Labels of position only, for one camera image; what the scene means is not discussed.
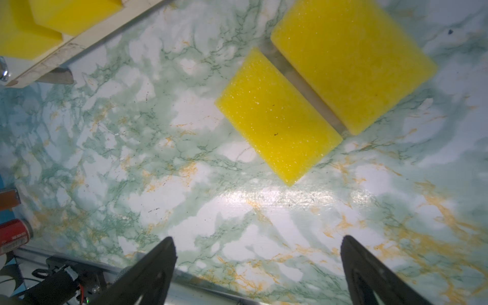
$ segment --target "orange object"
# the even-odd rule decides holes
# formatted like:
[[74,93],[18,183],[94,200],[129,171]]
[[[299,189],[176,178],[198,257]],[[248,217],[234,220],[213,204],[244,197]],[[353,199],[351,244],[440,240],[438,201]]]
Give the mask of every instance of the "orange object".
[[19,193],[16,189],[0,191],[0,211],[11,209],[20,204]]
[[13,219],[0,224],[0,255],[17,249],[32,238],[32,228],[25,220]]

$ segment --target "red can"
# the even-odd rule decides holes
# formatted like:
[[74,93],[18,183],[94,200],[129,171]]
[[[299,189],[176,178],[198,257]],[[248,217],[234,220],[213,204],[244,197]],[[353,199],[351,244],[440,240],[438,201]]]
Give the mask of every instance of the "red can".
[[20,219],[0,224],[0,255],[28,243],[32,236],[31,232],[29,224]]

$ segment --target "table surface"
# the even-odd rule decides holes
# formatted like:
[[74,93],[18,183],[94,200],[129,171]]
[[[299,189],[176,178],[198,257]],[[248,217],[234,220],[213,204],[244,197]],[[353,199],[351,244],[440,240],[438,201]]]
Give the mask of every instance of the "table surface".
[[32,246],[177,268],[265,302],[349,304],[350,234],[435,304],[488,302],[488,7],[383,0],[439,73],[285,186],[214,106],[293,0],[177,0],[0,92],[0,174]]

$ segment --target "sponge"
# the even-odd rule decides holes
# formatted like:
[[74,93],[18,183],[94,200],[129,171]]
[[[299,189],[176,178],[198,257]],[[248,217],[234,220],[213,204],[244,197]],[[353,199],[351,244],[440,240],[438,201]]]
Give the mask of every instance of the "sponge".
[[32,60],[62,43],[61,33],[34,23],[27,0],[0,0],[0,56]]
[[298,0],[271,40],[353,135],[437,70],[374,0]]
[[342,141],[256,48],[216,106],[287,185],[293,185]]
[[77,36],[123,8],[121,0],[29,0],[37,24]]

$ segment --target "metal screw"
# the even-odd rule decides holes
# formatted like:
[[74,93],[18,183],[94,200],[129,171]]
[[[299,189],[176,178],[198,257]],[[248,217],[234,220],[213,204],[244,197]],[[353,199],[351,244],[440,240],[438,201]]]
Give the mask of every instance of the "metal screw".
[[93,286],[93,288],[91,290],[92,293],[97,293],[99,291],[100,291],[100,286],[98,286],[98,285]]
[[8,81],[9,76],[10,72],[8,71],[5,58],[3,58],[3,56],[0,56],[0,81]]

